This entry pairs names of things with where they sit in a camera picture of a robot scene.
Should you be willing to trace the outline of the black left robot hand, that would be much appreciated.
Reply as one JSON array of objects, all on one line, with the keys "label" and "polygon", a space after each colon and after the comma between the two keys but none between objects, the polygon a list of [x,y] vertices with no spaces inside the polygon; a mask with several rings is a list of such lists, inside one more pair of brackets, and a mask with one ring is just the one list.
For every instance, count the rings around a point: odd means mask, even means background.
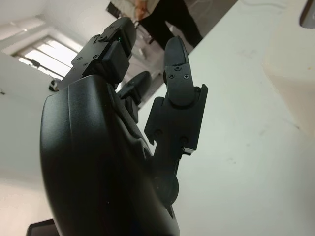
[{"label": "black left robot hand", "polygon": [[117,86],[129,67],[136,29],[123,17],[92,37],[47,97],[41,118],[43,181],[62,236],[178,236],[172,208],[183,155],[197,149],[208,89],[193,84],[182,39],[164,54],[165,97],[144,131],[138,105],[150,73]]}]

